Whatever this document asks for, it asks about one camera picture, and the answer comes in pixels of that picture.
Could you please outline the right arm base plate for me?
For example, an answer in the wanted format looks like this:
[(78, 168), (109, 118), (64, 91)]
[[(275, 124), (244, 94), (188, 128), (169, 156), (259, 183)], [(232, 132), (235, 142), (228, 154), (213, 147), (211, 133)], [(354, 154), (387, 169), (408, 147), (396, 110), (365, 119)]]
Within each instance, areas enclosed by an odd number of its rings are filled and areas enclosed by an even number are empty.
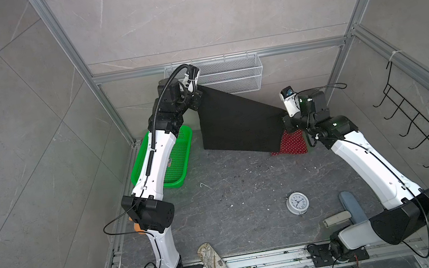
[(332, 266), (336, 263), (354, 262), (356, 260), (369, 259), (369, 254), (364, 247), (347, 249), (339, 241), (330, 241), (324, 244), (310, 244), (306, 246), (315, 267)]

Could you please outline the black skirt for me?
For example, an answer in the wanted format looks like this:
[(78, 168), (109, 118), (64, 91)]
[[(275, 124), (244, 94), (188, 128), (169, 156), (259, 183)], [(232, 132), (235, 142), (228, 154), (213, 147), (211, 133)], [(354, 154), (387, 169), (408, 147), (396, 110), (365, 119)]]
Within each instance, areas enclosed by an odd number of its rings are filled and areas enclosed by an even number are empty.
[(206, 150), (278, 152), (285, 131), (282, 108), (200, 86), (198, 108)]

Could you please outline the black wall hook rack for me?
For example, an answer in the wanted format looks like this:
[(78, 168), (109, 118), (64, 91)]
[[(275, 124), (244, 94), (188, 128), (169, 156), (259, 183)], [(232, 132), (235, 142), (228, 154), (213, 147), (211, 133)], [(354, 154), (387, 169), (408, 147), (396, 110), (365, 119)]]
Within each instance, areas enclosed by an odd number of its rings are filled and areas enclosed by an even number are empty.
[[(382, 98), (378, 104), (373, 105), (373, 108), (381, 108), (385, 103), (389, 103), (393, 106), (394, 111), (390, 116), (385, 116), (385, 120), (392, 120), (398, 114), (406, 118), (409, 123), (407, 130), (403, 134), (400, 133), (399, 136), (400, 138), (405, 138), (413, 133), (418, 134), (420, 141), (408, 147), (410, 151), (418, 150), (424, 144), (429, 144), (429, 118), (391, 84), (393, 63), (390, 61), (387, 62), (385, 69), (387, 70), (387, 80), (382, 90)], [(423, 164), (422, 166), (427, 169), (429, 168), (429, 163)]]

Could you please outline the red polka dot skirt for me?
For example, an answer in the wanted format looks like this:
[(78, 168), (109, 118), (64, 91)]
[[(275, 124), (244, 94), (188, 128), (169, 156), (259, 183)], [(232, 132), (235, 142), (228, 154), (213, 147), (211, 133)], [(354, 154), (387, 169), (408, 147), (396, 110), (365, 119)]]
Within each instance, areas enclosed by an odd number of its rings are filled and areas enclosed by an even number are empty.
[(294, 132), (285, 131), (281, 137), (280, 149), (278, 152), (272, 152), (271, 156), (278, 156), (280, 154), (303, 155), (308, 153), (308, 145), (303, 138), (302, 130)]

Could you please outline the blue grey insole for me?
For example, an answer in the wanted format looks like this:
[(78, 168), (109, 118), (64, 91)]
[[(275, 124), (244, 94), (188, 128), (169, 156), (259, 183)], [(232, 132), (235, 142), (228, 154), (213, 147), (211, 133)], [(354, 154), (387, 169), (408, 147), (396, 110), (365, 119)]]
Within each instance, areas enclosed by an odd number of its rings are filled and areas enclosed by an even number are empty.
[(339, 193), (339, 200), (342, 203), (344, 209), (351, 214), (351, 222), (358, 224), (368, 220), (367, 215), (362, 209), (360, 203), (349, 191), (342, 191)]

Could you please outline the orange plush toy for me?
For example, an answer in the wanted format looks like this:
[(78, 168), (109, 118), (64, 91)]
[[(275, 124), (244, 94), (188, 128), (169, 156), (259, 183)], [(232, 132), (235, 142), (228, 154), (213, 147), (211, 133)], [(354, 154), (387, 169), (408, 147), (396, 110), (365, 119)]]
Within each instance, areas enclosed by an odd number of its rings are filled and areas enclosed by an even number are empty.
[(145, 231), (142, 230), (140, 224), (134, 222), (134, 220), (132, 220), (131, 217), (129, 217), (128, 220), (130, 220), (133, 223), (133, 228), (134, 228), (135, 233), (138, 233), (138, 234), (144, 234), (145, 233)]

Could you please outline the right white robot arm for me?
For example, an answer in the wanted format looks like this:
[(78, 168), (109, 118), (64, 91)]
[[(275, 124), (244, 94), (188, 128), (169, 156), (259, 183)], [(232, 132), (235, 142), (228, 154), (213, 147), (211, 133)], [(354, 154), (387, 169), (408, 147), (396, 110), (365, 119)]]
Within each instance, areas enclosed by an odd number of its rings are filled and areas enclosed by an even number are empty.
[(311, 146), (321, 143), (341, 157), (384, 207), (381, 213), (331, 236), (329, 249), (336, 260), (345, 262), (366, 245), (398, 245), (418, 230), (429, 229), (429, 188), (392, 166), (349, 118), (332, 116), (323, 87), (302, 92), (286, 87), (279, 96), (287, 110), (283, 121), (288, 131), (301, 130)]

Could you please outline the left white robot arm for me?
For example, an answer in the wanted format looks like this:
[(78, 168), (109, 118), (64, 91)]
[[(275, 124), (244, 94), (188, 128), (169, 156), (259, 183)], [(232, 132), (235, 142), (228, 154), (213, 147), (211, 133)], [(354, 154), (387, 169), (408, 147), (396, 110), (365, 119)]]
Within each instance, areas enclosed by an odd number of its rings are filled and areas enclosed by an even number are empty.
[(199, 73), (198, 67), (182, 64), (159, 82), (158, 97), (148, 121), (148, 143), (139, 178), (132, 194), (121, 201), (135, 231), (149, 238), (156, 258), (155, 268), (183, 268), (171, 230), (174, 205), (163, 200), (163, 191), (168, 161), (184, 122), (183, 115), (188, 109), (197, 110), (201, 103), (202, 92), (197, 85)]

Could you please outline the patterned beige shoe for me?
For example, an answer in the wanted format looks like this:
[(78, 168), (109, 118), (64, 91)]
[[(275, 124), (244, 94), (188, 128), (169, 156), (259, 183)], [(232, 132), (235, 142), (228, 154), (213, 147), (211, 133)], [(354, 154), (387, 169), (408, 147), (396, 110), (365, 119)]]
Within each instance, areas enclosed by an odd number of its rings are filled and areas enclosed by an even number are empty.
[(197, 254), (206, 268), (229, 268), (227, 263), (209, 243), (203, 243), (198, 248)]

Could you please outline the green plastic basket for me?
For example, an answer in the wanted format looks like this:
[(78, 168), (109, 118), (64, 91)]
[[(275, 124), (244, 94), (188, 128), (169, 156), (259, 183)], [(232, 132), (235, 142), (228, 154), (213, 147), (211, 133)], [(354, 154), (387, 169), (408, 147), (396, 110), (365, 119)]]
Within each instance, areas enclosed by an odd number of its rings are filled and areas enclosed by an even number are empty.
[[(149, 143), (149, 133), (146, 133), (141, 142), (140, 150), (136, 157), (133, 170), (131, 172), (131, 183), (137, 185), (140, 177), (142, 166), (145, 159), (145, 153)], [(183, 185), (187, 176), (191, 141), (193, 130), (186, 125), (180, 128), (176, 143), (170, 153), (169, 161), (167, 162), (166, 175), (164, 178), (164, 188), (179, 188)]]

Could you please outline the white round clock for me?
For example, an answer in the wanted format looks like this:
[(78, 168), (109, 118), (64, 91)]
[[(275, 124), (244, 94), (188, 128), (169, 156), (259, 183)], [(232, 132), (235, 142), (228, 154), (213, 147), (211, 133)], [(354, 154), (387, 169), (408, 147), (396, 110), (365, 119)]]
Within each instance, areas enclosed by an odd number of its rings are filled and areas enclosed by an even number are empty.
[(301, 192), (293, 192), (287, 198), (286, 208), (294, 215), (303, 215), (308, 211), (310, 202), (307, 196)]

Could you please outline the beige small remote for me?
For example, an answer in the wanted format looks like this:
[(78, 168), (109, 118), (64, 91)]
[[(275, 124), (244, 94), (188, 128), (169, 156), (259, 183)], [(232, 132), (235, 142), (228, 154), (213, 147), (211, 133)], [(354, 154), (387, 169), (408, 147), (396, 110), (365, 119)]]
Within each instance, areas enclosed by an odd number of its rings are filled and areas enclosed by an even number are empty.
[(340, 223), (350, 221), (351, 218), (352, 214), (349, 211), (343, 210), (342, 212), (339, 212), (323, 220), (323, 224), (325, 228), (330, 228), (332, 226), (339, 225)]

